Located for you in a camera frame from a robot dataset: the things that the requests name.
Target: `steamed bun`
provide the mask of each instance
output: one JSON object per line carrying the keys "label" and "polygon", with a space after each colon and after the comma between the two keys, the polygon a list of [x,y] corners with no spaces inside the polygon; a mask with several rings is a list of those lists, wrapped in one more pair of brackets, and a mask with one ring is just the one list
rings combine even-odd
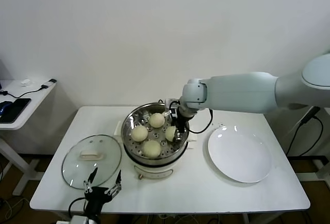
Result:
{"label": "steamed bun", "polygon": [[148,130],[142,125],[136,126],[131,133],[131,137],[135,142],[142,142],[148,136]]}
{"label": "steamed bun", "polygon": [[160,144],[155,140],[146,141],[142,147],[143,153],[146,157],[157,158],[161,153]]}
{"label": "steamed bun", "polygon": [[165,118],[161,113],[154,113],[150,116],[149,123],[154,128],[160,128],[165,123]]}
{"label": "steamed bun", "polygon": [[170,126],[169,128],[166,129],[165,131],[165,138],[172,142],[173,138],[175,136],[175,131],[176,131],[176,127],[175,126]]}

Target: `table leg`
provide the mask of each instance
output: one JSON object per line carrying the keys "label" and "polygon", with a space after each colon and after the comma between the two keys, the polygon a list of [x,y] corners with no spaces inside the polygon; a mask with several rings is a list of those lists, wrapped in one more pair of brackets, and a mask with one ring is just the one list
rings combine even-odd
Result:
{"label": "table leg", "polygon": [[254,220],[250,221],[249,224],[267,224],[279,217],[282,213],[284,212],[263,213],[257,216]]}
{"label": "table leg", "polygon": [[316,173],[297,173],[300,182],[324,181],[330,189],[330,162],[323,165],[320,160],[313,160],[318,171]]}
{"label": "table leg", "polygon": [[43,173],[35,171],[39,160],[32,160],[30,164],[23,160],[3,139],[0,138],[0,153],[7,158],[13,165],[21,170],[24,175],[13,191],[14,196],[19,196],[29,180],[41,180]]}
{"label": "table leg", "polygon": [[12,163],[9,161],[6,165],[6,167],[4,168],[4,171],[2,172],[2,178],[4,178],[4,176],[7,174],[7,172],[9,171],[11,166],[12,166]]}

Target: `white plate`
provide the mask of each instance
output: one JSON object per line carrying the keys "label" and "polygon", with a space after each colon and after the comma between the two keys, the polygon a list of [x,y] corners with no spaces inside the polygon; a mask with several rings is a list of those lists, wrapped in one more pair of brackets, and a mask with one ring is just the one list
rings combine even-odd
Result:
{"label": "white plate", "polygon": [[263,141],[238,126],[215,130],[208,140],[208,152],[221,172],[244,183],[263,180],[272,167],[271,154]]}

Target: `black cable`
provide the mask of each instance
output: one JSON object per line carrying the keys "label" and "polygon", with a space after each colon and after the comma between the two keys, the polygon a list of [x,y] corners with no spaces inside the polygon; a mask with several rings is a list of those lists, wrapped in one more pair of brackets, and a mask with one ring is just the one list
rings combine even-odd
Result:
{"label": "black cable", "polygon": [[322,121],[318,118],[318,117],[316,117],[316,116],[314,116],[313,117],[314,119],[316,119],[320,124],[321,124],[321,132],[320,132],[320,135],[319,135],[319,137],[316,139],[316,141],[313,143],[313,145],[306,151],[306,152],[303,152],[301,155],[299,155],[299,156],[303,156],[304,154],[306,154],[306,153],[308,153],[308,152],[310,152],[314,147],[315,147],[315,145],[316,145],[316,143],[318,143],[318,141],[320,140],[320,138],[321,138],[321,136],[322,136],[322,134],[323,134],[323,123],[322,123]]}
{"label": "black cable", "polygon": [[13,97],[13,98],[15,98],[15,99],[19,99],[19,98],[23,97],[23,96],[26,95],[26,94],[35,93],[35,92],[38,92],[38,91],[40,91],[40,90],[42,90],[42,89],[44,89],[44,87],[40,87],[38,90],[34,90],[34,91],[26,92],[26,93],[24,93],[24,94],[21,94],[19,97],[16,97],[15,95],[12,95],[12,94],[8,93],[8,91],[0,91],[0,94],[2,94],[2,95],[4,95],[4,96],[6,96],[6,95],[10,95],[11,97]]}
{"label": "black cable", "polygon": [[84,200],[84,199],[85,199],[85,197],[78,197],[77,199],[74,199],[74,200],[70,203],[69,208],[68,208],[68,214],[69,214],[69,217],[70,217],[70,218],[72,218],[72,215],[71,215],[71,207],[72,207],[72,205],[73,205],[75,202],[77,202],[77,201],[81,201],[81,200]]}
{"label": "black cable", "polygon": [[281,216],[279,216],[279,219],[280,219],[280,222],[281,222],[282,224],[284,224],[284,221],[283,221],[283,219],[282,219]]}
{"label": "black cable", "polygon": [[135,224],[141,217],[142,215],[140,215],[132,224]]}
{"label": "black cable", "polygon": [[307,219],[306,219],[306,217],[305,217],[305,215],[304,215],[304,211],[302,211],[301,214],[302,214],[302,216],[304,218],[305,224],[309,224],[308,221],[307,221]]}
{"label": "black cable", "polygon": [[286,154],[285,154],[286,156],[289,154],[290,149],[291,149],[291,146],[292,146],[292,144],[293,144],[293,141],[294,141],[295,137],[297,136],[297,133],[298,133],[300,127],[302,127],[302,126],[303,126],[303,124],[300,123],[299,126],[298,126],[298,128],[295,130],[295,133],[294,133],[294,136],[293,136],[293,138],[292,138],[292,140],[291,140],[291,143],[290,143],[289,149],[288,149],[288,151],[287,151]]}
{"label": "black cable", "polygon": [[210,120],[210,122],[207,124],[207,126],[206,126],[203,130],[198,131],[198,132],[196,132],[196,131],[192,131],[192,130],[190,130],[190,129],[187,127],[187,125],[185,124],[186,129],[187,129],[189,132],[194,133],[194,134],[201,134],[201,133],[203,133],[204,131],[206,131],[207,128],[211,125],[211,123],[212,123],[212,121],[213,121],[213,110],[212,110],[212,109],[209,109],[209,111],[210,111],[211,120]]}
{"label": "black cable", "polygon": [[210,224],[212,221],[214,221],[214,220],[216,220],[217,222],[219,222],[219,219],[215,219],[215,218],[212,218],[211,220],[209,220],[208,222],[207,222],[207,224]]}
{"label": "black cable", "polygon": [[310,224],[313,224],[313,221],[311,220],[311,217],[310,217],[308,211],[306,210],[306,211],[304,211],[304,213],[307,215]]}
{"label": "black cable", "polygon": [[[9,198],[7,201],[9,201],[10,199],[15,198],[15,197],[21,197],[21,196],[13,196],[13,197]],[[0,224],[2,224],[2,223],[6,223],[6,222],[12,220],[13,218],[15,218],[15,217],[21,212],[21,210],[23,209],[24,202],[25,202],[25,201],[23,200],[20,209],[19,209],[15,214],[12,214],[11,217],[8,218],[7,220],[0,221]]]}
{"label": "black cable", "polygon": [[155,218],[155,215],[153,215],[152,217],[151,217],[151,221],[150,221],[150,223],[149,224],[152,224],[153,223],[153,221],[154,221],[154,218]]}

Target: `computer mouse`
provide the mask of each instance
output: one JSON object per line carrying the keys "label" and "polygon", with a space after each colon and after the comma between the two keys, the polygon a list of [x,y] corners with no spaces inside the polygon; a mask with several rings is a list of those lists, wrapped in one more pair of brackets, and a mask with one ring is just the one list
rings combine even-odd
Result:
{"label": "computer mouse", "polygon": [[0,103],[0,115],[4,114],[7,107],[12,104],[11,101],[4,101]]}

